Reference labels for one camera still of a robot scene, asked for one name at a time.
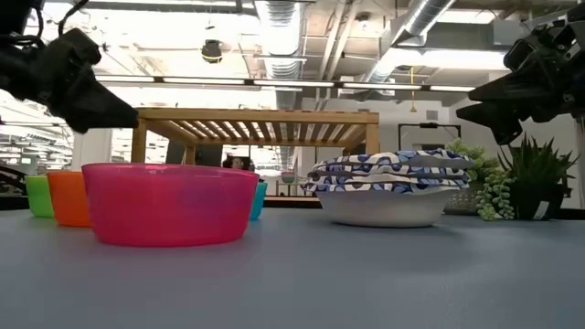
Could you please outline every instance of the pink bowl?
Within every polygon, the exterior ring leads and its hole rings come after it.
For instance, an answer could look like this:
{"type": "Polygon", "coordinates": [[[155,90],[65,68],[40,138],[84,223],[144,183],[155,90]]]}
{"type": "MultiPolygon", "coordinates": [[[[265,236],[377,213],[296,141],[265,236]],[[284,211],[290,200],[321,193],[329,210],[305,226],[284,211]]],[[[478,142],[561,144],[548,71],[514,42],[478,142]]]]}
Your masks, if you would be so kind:
{"type": "Polygon", "coordinates": [[[240,239],[258,176],[177,164],[87,164],[82,168],[99,241],[195,246],[240,239]]]}

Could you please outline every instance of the gray table surface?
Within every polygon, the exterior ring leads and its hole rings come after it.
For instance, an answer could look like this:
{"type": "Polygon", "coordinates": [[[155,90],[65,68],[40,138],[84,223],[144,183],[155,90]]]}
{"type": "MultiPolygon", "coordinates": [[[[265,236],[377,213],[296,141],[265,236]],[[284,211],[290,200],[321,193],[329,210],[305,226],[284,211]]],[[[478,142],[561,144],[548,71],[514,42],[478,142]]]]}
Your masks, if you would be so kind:
{"type": "Polygon", "coordinates": [[[583,328],[585,222],[353,228],[265,209],[243,240],[124,248],[0,213],[0,328],[583,328]]]}

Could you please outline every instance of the green cup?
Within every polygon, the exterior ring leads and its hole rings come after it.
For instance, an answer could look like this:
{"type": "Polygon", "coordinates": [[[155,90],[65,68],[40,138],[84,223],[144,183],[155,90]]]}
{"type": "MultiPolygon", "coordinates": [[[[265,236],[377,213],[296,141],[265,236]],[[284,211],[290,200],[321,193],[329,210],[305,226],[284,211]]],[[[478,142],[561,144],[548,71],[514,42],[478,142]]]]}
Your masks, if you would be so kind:
{"type": "Polygon", "coordinates": [[[48,180],[45,175],[25,176],[27,182],[28,205],[30,211],[39,218],[53,218],[51,194],[48,191],[48,180]]]}

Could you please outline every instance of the orange cup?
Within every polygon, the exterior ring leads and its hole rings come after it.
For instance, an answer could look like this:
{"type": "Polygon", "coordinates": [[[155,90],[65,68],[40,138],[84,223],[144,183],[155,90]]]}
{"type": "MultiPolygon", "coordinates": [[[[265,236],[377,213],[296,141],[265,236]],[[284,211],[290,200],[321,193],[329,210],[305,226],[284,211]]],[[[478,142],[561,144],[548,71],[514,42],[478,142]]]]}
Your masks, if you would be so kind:
{"type": "Polygon", "coordinates": [[[91,227],[88,199],[81,172],[47,173],[55,219],[60,225],[91,227]]]}

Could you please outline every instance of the folded cloth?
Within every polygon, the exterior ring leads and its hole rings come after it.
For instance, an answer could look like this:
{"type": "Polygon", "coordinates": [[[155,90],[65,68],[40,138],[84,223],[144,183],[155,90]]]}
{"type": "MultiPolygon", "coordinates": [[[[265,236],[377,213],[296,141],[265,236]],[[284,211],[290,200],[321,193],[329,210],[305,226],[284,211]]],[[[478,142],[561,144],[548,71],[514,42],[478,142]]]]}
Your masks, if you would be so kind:
{"type": "Polygon", "coordinates": [[[413,194],[424,195],[431,193],[438,193],[442,191],[459,191],[463,186],[430,186],[425,184],[411,184],[411,183],[352,183],[352,184],[313,184],[307,183],[303,185],[303,190],[307,192],[359,192],[359,191],[389,191],[399,194],[413,194]]]}
{"type": "Polygon", "coordinates": [[[404,164],[328,164],[317,171],[308,174],[309,177],[324,175],[357,176],[392,174],[418,178],[463,179],[469,181],[469,176],[462,169],[416,167],[404,164]]]}
{"type": "Polygon", "coordinates": [[[375,183],[410,183],[410,184],[423,184],[427,186],[460,186],[468,187],[468,182],[462,179],[437,179],[437,178],[418,178],[418,177],[405,177],[392,174],[377,174],[367,176],[319,176],[312,177],[308,183],[317,185],[352,185],[358,184],[375,184],[375,183]]]}
{"type": "Polygon", "coordinates": [[[434,151],[397,151],[372,155],[340,156],[316,164],[312,171],[327,171],[331,165],[409,165],[414,167],[440,167],[468,169],[474,166],[473,160],[465,155],[446,150],[434,151]]]}

